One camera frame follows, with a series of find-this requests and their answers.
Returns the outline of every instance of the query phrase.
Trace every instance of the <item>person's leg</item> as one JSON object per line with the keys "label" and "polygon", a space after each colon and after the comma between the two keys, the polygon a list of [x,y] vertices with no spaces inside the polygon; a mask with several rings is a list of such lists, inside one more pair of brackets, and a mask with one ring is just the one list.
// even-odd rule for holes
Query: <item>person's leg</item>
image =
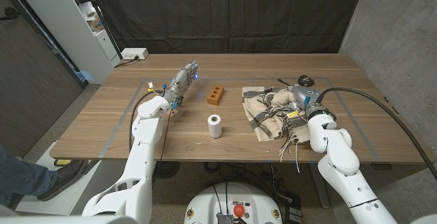
{"label": "person's leg", "polygon": [[56,182],[57,172],[18,160],[0,145],[0,204],[8,205],[12,193],[38,196]]}

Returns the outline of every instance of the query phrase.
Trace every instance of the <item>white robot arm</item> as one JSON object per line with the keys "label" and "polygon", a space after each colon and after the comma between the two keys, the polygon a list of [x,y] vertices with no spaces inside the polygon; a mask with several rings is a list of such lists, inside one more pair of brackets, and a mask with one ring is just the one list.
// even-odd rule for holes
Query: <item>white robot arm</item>
{"label": "white robot arm", "polygon": [[162,114],[176,108],[188,87],[197,79],[198,65],[192,61],[181,69],[162,96],[138,107],[132,123],[132,145],[120,179],[102,193],[92,197],[82,216],[116,214],[132,217],[138,223],[149,223],[152,213],[152,174],[155,145],[163,133]]}
{"label": "white robot arm", "polygon": [[292,88],[297,105],[307,112],[311,148],[315,152],[326,152],[318,169],[346,202],[355,221],[358,224],[397,223],[364,179],[347,130],[336,130],[333,115],[316,103],[317,91],[302,86],[289,88]]}

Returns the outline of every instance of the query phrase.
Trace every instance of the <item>concrete wall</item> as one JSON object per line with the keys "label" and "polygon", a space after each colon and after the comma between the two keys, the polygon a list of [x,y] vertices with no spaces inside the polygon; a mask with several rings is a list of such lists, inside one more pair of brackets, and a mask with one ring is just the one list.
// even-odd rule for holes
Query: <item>concrete wall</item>
{"label": "concrete wall", "polygon": [[[340,53],[348,54],[437,155],[437,0],[360,0]],[[399,223],[437,214],[437,181],[428,169],[362,167]],[[331,194],[339,223],[348,210]]]}

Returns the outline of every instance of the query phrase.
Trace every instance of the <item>spool of thread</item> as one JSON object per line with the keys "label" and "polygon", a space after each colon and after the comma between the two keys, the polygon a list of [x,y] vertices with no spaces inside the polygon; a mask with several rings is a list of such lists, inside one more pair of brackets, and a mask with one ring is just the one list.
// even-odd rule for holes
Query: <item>spool of thread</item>
{"label": "spool of thread", "polygon": [[211,137],[217,139],[221,136],[221,118],[219,115],[210,115],[208,117],[208,127],[210,128]]}

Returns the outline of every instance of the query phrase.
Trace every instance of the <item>black curtain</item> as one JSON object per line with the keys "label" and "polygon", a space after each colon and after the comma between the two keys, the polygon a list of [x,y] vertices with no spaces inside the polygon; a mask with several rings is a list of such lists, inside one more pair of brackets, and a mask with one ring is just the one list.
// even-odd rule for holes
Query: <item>black curtain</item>
{"label": "black curtain", "polygon": [[96,0],[122,50],[336,53],[355,0]]}

